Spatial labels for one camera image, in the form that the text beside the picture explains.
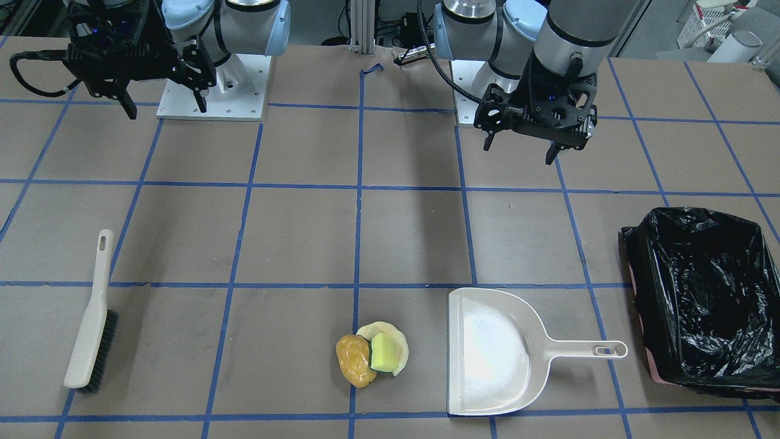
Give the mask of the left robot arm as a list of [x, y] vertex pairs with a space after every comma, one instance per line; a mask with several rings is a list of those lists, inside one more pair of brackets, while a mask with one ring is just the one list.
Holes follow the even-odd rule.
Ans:
[[443, 1], [432, 49], [451, 86], [458, 122], [485, 135], [512, 131], [582, 150], [597, 125], [597, 71], [636, 11], [636, 1]]

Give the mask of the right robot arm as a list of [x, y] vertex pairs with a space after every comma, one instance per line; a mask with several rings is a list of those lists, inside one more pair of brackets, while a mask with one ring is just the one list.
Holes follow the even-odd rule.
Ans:
[[63, 64], [96, 98], [137, 105], [163, 80], [163, 120], [261, 121], [271, 62], [289, 41], [287, 1], [71, 1]]

